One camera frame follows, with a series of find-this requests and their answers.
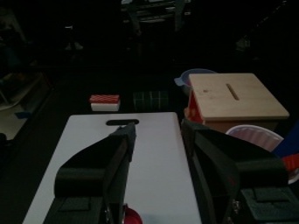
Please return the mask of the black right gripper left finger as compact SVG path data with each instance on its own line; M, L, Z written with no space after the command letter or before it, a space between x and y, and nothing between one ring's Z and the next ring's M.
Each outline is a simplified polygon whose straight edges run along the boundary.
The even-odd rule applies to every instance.
M123 162L133 160L137 125L119 126L58 170L55 198L43 224L115 224L109 191Z

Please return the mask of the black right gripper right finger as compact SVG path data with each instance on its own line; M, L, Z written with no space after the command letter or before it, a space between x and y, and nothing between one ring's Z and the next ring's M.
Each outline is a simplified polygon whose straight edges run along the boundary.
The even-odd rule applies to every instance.
M299 224L299 198L278 156L187 119L182 138L203 224Z

